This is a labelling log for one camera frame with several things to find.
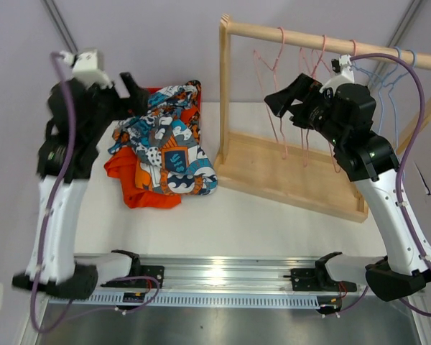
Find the blue orange patterned shorts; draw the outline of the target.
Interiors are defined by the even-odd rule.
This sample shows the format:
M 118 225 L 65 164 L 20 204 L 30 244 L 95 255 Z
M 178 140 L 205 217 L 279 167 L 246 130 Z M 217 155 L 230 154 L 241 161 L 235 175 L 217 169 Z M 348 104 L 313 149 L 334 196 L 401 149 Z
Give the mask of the blue orange patterned shorts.
M 161 110 L 118 123 L 110 155 L 130 147 L 152 176 L 152 190 L 164 195 L 206 196 L 218 187 L 213 165 L 200 146 L 200 109 Z

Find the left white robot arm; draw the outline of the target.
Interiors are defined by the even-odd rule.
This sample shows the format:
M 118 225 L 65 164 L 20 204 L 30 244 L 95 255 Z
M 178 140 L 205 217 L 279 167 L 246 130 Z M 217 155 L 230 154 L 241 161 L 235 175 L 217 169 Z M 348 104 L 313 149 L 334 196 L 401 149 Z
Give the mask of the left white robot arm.
M 98 286 L 136 286 L 142 278 L 138 254 L 120 249 L 77 260 L 75 234 L 84 193 L 98 157 L 97 145 L 114 121 L 147 110 L 149 91 L 129 72 L 120 75 L 129 96 L 114 86 L 84 85 L 77 78 L 53 86 L 47 100 L 50 120 L 38 151 L 40 211 L 34 249 L 14 288 L 85 300 Z

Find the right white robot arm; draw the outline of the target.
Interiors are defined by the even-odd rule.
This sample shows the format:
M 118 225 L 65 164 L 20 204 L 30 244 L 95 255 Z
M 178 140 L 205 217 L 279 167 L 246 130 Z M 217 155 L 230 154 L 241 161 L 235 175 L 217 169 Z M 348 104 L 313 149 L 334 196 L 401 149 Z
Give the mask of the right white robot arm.
M 264 99 L 273 115 L 290 112 L 296 127 L 312 129 L 333 145 L 334 158 L 369 206 L 386 249 L 384 257 L 333 252 L 315 262 L 322 290 L 340 281 L 367 285 L 383 301 L 410 296 L 431 282 L 431 248 L 415 220 L 406 221 L 407 199 L 398 199 L 399 161 L 387 139 L 372 131 L 376 101 L 360 84 L 325 87 L 300 74 Z

